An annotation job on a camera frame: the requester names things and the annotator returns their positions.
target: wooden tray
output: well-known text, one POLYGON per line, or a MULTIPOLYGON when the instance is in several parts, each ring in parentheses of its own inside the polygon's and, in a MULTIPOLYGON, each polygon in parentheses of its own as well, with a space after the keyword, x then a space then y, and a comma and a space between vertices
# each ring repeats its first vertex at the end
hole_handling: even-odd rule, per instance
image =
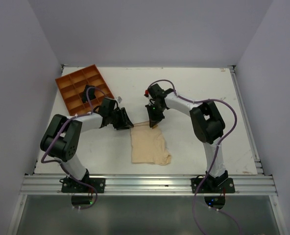
MULTIPOLYGON (((82 94, 87 84, 98 87, 108 97, 114 98, 95 65, 59 77, 56 79, 56 83, 71 116, 84 114, 91 110, 89 102, 82 102, 82 94)), ((91 100, 94 107, 100 105, 104 99, 104 94, 100 91, 96 90, 95 96, 96 98, 91 100)))

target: gray wall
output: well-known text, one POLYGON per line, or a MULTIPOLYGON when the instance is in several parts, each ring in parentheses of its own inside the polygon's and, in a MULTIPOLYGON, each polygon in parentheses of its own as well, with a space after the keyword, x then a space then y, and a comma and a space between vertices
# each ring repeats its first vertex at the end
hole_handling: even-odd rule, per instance
POLYGON ((237 78, 290 229, 290 0, 274 0, 237 65, 237 78))
POLYGON ((0 0, 0 234, 35 164, 59 67, 29 3, 0 0))
POLYGON ((272 0, 29 0, 60 63, 235 65, 272 0))

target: white table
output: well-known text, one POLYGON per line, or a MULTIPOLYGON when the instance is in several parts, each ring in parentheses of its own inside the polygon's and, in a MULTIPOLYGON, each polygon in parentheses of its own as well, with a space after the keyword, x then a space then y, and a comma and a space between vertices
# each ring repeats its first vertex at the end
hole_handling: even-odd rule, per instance
MULTIPOLYGON (((63 75, 81 68, 64 68, 63 75)), ((194 99, 218 98, 228 102, 238 115, 235 131, 222 143, 223 158, 230 175, 257 174, 254 153, 250 147, 241 109, 229 69, 206 68, 98 68, 114 96, 121 96, 133 123, 148 120, 143 96, 148 85, 158 79, 171 80, 177 91, 194 99)), ((170 87, 161 82, 162 88, 170 87)), ((231 111, 217 104, 226 123, 225 132, 233 125, 231 111)), ((55 114, 69 115, 57 92, 50 120, 55 114)), ((172 160, 169 165, 131 163, 129 130, 116 131, 112 125, 82 133, 77 155, 91 174, 204 174, 206 157, 202 143, 195 137, 190 117, 175 110, 164 112, 159 124, 172 160)), ((63 173, 58 164, 41 164, 39 152, 36 174, 63 173)))

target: beige cloth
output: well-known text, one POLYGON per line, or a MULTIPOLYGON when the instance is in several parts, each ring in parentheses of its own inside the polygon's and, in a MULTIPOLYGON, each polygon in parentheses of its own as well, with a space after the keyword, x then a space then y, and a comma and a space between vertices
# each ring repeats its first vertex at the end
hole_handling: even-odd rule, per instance
POLYGON ((158 126, 152 129, 148 121, 134 124, 131 140, 132 163, 167 165, 171 162, 165 138, 158 126))

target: cloth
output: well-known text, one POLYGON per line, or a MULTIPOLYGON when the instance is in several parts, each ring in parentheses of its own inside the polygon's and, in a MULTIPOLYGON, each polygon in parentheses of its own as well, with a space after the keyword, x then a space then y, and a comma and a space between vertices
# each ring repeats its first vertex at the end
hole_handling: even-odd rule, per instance
POLYGON ((158 126, 150 128, 149 121, 134 124, 131 141, 132 163, 167 165, 171 162, 163 133, 158 126))

